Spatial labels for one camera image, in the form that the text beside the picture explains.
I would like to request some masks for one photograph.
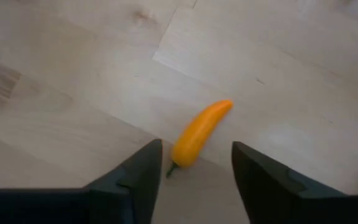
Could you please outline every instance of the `wooden floor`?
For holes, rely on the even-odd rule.
[[[155,223],[246,219],[232,141],[358,194],[358,0],[0,0],[0,187],[82,186],[153,138],[167,165],[225,98]]]

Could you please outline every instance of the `light wood floor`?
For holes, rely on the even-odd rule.
[[[358,194],[358,0],[0,0],[0,187],[82,186],[153,138],[167,164],[225,98],[155,223],[246,219],[232,141]]]

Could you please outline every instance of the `pepper stem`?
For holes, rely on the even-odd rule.
[[[172,175],[172,172],[176,169],[179,168],[178,164],[176,164],[175,162],[172,162],[171,168],[169,168],[166,178],[170,178],[170,176]]]

